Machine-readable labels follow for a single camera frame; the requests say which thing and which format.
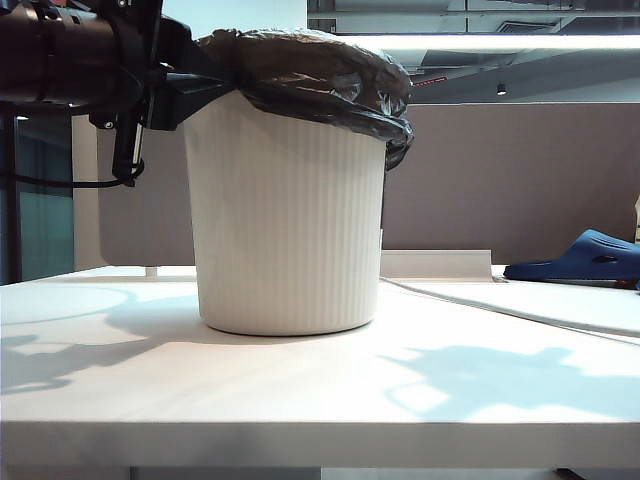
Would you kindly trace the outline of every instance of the cable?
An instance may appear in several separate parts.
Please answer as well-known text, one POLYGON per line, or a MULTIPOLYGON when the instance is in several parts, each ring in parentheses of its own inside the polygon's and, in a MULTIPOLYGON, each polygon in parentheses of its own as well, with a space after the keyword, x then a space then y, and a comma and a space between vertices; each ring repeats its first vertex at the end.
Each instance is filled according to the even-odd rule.
POLYGON ((9 173, 0 173, 0 177, 8 178, 11 180, 15 180, 20 183, 28 183, 31 185, 39 185, 42 187, 53 187, 53 188, 111 188, 117 187, 120 185, 124 185, 128 182, 132 182, 137 179, 142 172, 144 172, 144 161, 140 159, 140 161, 134 164, 136 167, 135 171, 131 174, 131 176, 126 178, 119 178, 116 180, 109 180, 105 182, 61 182, 58 180, 43 180, 40 178, 27 177, 25 175, 14 175, 9 173))
POLYGON ((413 293, 426 295, 445 302, 456 303, 458 305, 464 305, 466 307, 479 308, 482 310, 488 310, 494 313, 501 313, 503 315, 509 315, 510 317, 522 318, 524 320, 530 320, 532 322, 543 323, 545 325, 551 325, 553 327, 568 328, 571 330, 586 330, 588 332, 604 333, 607 335, 621 335, 624 337, 636 337, 640 338, 640 332, 636 330, 628 330, 626 328, 613 328, 613 327, 601 327, 599 325, 593 325, 590 323, 569 322, 565 320, 559 320, 557 318, 549 318, 543 315, 536 315, 535 313, 523 312, 521 310, 515 310, 508 307, 500 307, 491 303, 479 302, 476 300, 469 300, 467 298, 455 297, 452 295, 445 295, 430 290, 424 290, 422 288, 412 287, 404 283, 396 282, 385 277, 380 277, 383 282, 395 285, 404 290, 408 290, 413 293))

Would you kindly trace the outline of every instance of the black cable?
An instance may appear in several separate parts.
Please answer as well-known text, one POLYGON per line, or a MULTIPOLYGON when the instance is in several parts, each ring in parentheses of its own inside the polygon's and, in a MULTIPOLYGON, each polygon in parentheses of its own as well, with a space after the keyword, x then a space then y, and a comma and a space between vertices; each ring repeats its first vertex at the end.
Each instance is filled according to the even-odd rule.
POLYGON ((111 188, 117 187, 119 185, 124 185, 128 182, 131 182, 137 179, 142 172, 144 172, 144 161, 140 159, 140 161, 134 165, 136 167, 135 171, 131 174, 131 176, 126 178, 120 178, 116 180, 109 180, 105 182, 61 182, 58 180, 43 180, 40 178, 27 177, 25 175, 13 175, 8 173, 0 172, 0 177, 8 178, 11 180, 15 180, 16 182, 28 183, 31 185, 39 185, 43 187, 54 187, 54 188, 111 188))

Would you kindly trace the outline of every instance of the window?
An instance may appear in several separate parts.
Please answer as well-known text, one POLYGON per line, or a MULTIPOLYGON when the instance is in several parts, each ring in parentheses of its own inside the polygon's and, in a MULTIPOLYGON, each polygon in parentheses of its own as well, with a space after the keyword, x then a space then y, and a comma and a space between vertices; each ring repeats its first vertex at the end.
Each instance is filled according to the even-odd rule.
MULTIPOLYGON (((70 181, 71 119, 3 119, 2 171, 70 181)), ((73 271, 72 189, 2 179, 2 284, 73 271)))

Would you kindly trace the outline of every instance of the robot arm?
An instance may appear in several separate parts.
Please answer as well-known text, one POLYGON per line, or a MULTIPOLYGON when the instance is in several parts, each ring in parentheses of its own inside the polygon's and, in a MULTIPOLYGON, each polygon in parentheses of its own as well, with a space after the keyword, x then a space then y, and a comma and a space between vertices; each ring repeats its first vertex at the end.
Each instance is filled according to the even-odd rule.
POLYGON ((233 87, 162 0, 68 3, 0 0, 0 113, 89 114, 115 128, 112 172, 134 186, 143 127, 175 130, 233 87))

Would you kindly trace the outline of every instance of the glass panel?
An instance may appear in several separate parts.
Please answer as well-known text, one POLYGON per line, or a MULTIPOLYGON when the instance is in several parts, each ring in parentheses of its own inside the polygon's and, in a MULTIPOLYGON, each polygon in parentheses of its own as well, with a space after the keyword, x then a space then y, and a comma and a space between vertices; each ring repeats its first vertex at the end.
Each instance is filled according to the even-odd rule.
MULTIPOLYGON (((71 121, 31 118, 18 122, 18 173, 70 181, 71 121)), ((73 271, 71 189, 20 184, 23 280, 73 271)))
MULTIPOLYGON (((0 171, 6 167, 4 121, 0 117, 0 171)), ((9 281, 9 244, 7 241, 7 187, 5 179, 0 178, 0 285, 9 281)))

